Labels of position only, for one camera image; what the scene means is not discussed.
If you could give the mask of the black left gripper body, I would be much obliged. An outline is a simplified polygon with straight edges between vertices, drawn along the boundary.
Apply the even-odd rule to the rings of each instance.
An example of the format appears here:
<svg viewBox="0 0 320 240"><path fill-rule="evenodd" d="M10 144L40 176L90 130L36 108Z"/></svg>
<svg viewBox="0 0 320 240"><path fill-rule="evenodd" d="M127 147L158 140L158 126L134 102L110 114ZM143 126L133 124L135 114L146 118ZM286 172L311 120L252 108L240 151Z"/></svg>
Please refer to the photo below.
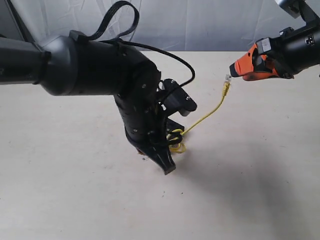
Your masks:
<svg viewBox="0 0 320 240"><path fill-rule="evenodd" d="M160 94L114 96L128 141L144 155L169 155L179 145L182 129L167 130L168 114Z"/></svg>

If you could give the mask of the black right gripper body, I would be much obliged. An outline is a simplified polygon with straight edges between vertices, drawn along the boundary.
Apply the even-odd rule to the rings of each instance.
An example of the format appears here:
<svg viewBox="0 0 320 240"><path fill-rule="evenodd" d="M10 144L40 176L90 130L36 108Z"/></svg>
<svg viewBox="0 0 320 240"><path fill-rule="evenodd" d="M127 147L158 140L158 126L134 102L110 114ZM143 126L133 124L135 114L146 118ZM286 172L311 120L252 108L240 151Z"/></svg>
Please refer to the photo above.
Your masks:
<svg viewBox="0 0 320 240"><path fill-rule="evenodd" d="M294 75L320 64L320 27L304 26L294 30L287 27L275 38L266 37L256 42L260 55L275 61L282 78Z"/></svg>

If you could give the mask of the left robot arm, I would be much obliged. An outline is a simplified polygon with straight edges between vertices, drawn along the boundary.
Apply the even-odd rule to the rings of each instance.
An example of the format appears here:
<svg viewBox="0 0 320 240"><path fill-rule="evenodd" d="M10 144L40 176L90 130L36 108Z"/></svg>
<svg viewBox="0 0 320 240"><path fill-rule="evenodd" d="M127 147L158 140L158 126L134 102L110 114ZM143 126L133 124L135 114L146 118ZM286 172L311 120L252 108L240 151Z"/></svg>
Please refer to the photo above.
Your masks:
<svg viewBox="0 0 320 240"><path fill-rule="evenodd" d="M53 96L113 96L128 141L165 174L176 169L163 96L177 86L131 46L79 43L54 36L41 43L0 40L0 82L33 84Z"/></svg>

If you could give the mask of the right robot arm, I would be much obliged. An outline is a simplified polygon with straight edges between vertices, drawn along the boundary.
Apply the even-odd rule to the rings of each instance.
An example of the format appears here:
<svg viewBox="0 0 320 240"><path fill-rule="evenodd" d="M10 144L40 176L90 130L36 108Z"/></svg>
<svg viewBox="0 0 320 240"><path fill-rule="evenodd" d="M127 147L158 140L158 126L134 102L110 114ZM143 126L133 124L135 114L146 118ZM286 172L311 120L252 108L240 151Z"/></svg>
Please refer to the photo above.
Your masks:
<svg viewBox="0 0 320 240"><path fill-rule="evenodd" d="M305 26L287 27L275 38L257 40L229 67L233 78L245 81L293 79L295 75L320 63L320 17L304 0L276 2L291 17L301 17Z"/></svg>

